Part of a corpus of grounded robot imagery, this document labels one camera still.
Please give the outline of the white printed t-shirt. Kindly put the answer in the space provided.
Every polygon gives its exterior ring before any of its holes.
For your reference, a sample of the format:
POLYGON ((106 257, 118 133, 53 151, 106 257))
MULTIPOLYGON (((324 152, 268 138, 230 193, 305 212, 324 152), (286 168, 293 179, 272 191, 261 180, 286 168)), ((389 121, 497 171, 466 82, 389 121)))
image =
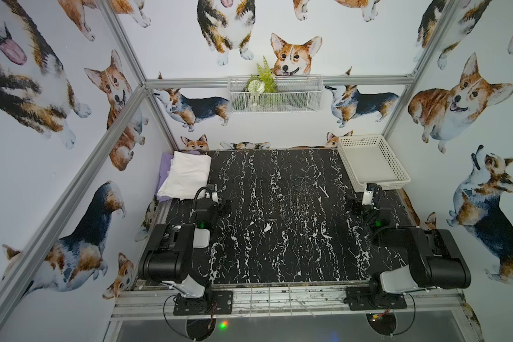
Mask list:
POLYGON ((170 199, 193 199, 200 188, 207 186, 212 158, 179 151, 173 155, 168 178, 158 190, 158 195, 170 199))

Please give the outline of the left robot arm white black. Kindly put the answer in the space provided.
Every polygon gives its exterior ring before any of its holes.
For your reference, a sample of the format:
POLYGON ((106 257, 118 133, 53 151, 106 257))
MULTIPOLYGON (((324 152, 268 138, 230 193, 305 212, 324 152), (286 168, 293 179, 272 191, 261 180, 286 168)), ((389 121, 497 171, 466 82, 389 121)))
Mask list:
POLYGON ((138 277, 169 286, 183 299, 211 300, 211 285, 195 272, 193 251, 206 249, 220 217, 230 213, 231 202, 215 184, 200 188, 192 201, 188 222, 155 225, 138 265, 138 277))

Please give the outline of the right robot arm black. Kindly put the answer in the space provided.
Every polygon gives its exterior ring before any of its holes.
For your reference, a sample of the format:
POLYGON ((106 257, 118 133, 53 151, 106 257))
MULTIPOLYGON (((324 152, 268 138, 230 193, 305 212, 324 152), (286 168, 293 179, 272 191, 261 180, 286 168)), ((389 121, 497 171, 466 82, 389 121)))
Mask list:
POLYGON ((407 265, 379 272, 369 280, 372 294, 400 295, 428 289, 467 289, 470 269, 447 229, 425 230, 393 223, 391 209, 380 206, 384 191, 369 183, 361 199, 346 197, 349 213, 362 219, 369 242, 378 247, 402 249, 407 265))

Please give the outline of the white plastic basket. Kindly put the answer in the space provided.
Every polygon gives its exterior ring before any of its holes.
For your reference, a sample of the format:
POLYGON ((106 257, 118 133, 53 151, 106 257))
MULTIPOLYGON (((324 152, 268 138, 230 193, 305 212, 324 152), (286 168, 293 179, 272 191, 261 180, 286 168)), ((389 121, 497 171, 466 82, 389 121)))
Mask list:
POLYGON ((365 191, 369 183, 399 190, 411 181, 382 135, 340 137, 337 151, 355 192, 365 191))

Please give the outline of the folded purple t-shirt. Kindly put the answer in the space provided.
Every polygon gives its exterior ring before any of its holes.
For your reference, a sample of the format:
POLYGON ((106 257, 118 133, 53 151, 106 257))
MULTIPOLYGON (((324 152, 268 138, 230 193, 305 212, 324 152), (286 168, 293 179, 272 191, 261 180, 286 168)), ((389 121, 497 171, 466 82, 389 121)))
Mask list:
POLYGON ((165 201, 170 200, 170 198, 167 196, 159 196, 158 190, 161 188, 161 186, 163 185, 165 180, 168 178, 169 171, 171 168, 171 162, 172 162, 173 158, 174 158, 173 154, 169 154, 167 152, 164 152, 162 154, 161 161, 160 161, 158 184, 157 184, 157 187, 155 190, 155 196, 156 196, 156 199, 158 202, 165 202, 165 201))

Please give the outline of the artificial green fern plant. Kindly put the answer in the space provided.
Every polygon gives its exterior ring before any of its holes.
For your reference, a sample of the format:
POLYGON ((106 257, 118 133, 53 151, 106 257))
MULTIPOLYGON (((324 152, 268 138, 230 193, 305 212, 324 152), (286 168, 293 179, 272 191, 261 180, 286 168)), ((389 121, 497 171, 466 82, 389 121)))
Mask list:
POLYGON ((248 96, 247 105, 253 111, 272 104, 272 94, 277 92, 275 75, 269 67, 267 59, 256 64, 257 74, 251 75, 244 92, 248 96))

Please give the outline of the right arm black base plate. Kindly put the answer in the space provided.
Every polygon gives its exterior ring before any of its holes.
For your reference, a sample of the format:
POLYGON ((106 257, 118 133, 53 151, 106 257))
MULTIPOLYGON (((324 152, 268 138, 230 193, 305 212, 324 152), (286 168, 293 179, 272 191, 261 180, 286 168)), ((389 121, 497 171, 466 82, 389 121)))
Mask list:
POLYGON ((406 309, 408 307, 402 294, 388 294, 371 290, 367 286, 346 287, 346 297, 343 302, 347 304, 350 310, 370 311, 387 309, 406 309))

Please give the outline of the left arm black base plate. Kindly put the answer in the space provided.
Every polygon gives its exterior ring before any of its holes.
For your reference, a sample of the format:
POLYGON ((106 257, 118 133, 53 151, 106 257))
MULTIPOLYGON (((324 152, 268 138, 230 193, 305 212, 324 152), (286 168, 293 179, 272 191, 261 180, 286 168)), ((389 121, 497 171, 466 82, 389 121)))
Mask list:
POLYGON ((233 292, 212 291, 199 299, 187 299, 176 296, 173 314, 175 316, 197 316, 211 314, 231 314, 233 292))

